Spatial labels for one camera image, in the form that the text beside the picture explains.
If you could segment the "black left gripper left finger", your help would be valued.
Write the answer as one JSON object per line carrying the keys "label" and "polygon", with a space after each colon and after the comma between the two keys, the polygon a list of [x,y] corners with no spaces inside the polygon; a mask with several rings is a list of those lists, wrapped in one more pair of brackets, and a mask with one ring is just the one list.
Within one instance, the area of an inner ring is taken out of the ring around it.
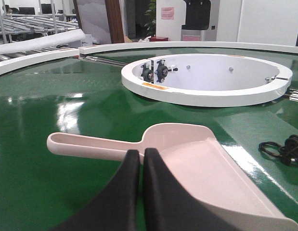
{"label": "black left gripper left finger", "polygon": [[140,157],[128,150],[115,175],[84,208],[52,231],[135,231]]}

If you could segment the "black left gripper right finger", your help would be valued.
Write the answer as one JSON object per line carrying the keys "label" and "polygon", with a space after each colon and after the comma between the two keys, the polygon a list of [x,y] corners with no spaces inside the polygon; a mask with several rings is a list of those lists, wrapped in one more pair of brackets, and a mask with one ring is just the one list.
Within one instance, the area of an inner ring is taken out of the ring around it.
{"label": "black left gripper right finger", "polygon": [[148,231],[236,231],[191,196],[173,176],[158,150],[143,161],[143,204]]}

